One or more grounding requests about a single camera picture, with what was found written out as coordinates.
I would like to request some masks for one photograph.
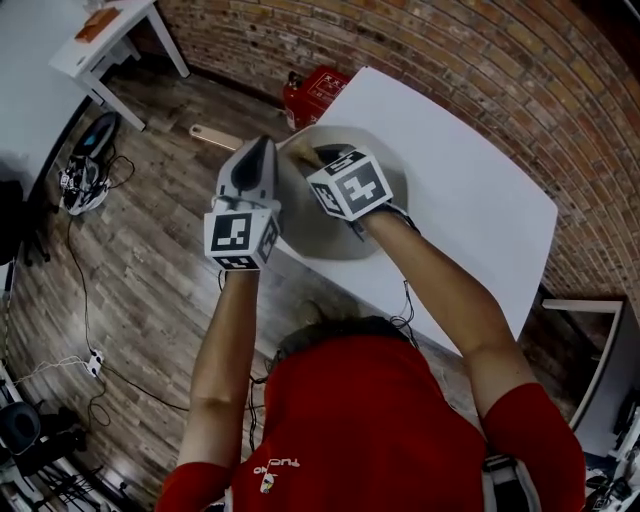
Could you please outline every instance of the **wooden floor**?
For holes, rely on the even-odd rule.
[[[192,140],[188,128],[203,123],[250,138],[287,135],[283,115],[202,78],[187,80],[150,71],[124,70],[111,81],[118,97],[147,121],[143,133],[123,123],[116,151],[136,166],[133,178],[112,190],[96,210],[75,219],[70,239],[84,271],[88,291],[89,343],[103,351],[108,366],[173,404],[186,406],[189,380],[200,342],[219,291],[217,272],[203,257],[202,219],[209,211],[216,173],[229,156]],[[68,152],[92,119],[90,107],[57,160]],[[119,161],[115,182],[129,172]],[[57,194],[57,169],[48,188]],[[66,245],[69,216],[61,212],[49,226],[50,263],[20,264],[10,311],[8,361],[15,377],[29,374],[41,361],[77,355],[87,359],[84,294],[80,274]],[[261,277],[254,373],[264,375],[264,358],[297,327],[296,307],[313,298],[326,309],[353,310],[354,301],[282,253],[272,256]],[[450,403],[473,411],[469,385],[459,358],[422,340]],[[103,427],[91,422],[89,466],[104,465],[103,477],[151,509],[167,473],[173,469],[185,413],[170,409],[122,380],[103,372],[106,393],[97,403],[110,416]],[[80,365],[49,369],[20,384],[44,410],[65,404],[89,425],[87,405],[102,391]],[[255,403],[262,403],[257,389]],[[100,421],[105,417],[95,411]],[[262,409],[258,411],[262,418]],[[248,455],[249,415],[244,456]]]

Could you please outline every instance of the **red fire extinguisher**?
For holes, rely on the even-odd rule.
[[[287,123],[293,131],[315,123],[351,80],[328,66],[318,67],[309,78],[292,71],[282,94]]]

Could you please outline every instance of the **power strip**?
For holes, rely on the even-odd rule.
[[[104,362],[104,358],[102,357],[102,352],[99,350],[91,351],[91,359],[87,363],[85,367],[87,372],[94,377],[97,378],[100,375],[100,370],[102,370],[102,363]]]

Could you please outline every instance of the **wrist strap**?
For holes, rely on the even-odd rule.
[[[393,213],[394,215],[396,215],[396,216],[400,217],[402,220],[404,220],[407,223],[407,225],[411,229],[413,229],[416,233],[418,233],[420,236],[422,236],[422,233],[420,233],[420,230],[415,225],[415,222],[413,222],[413,219],[411,219],[411,217],[409,217],[409,214],[407,212],[405,212],[399,206],[387,202],[387,203],[383,203],[383,204],[377,206],[376,208],[371,210],[369,213],[374,213],[374,212],[389,212],[389,213]]]

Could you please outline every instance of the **red shirt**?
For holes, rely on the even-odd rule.
[[[449,407],[409,343],[321,343],[275,369],[265,400],[263,442],[251,457],[235,469],[179,466],[158,512],[199,511],[229,484],[236,512],[483,510],[485,440]],[[495,452],[525,463],[544,512],[582,509],[582,451],[540,385],[502,397],[482,426]]]

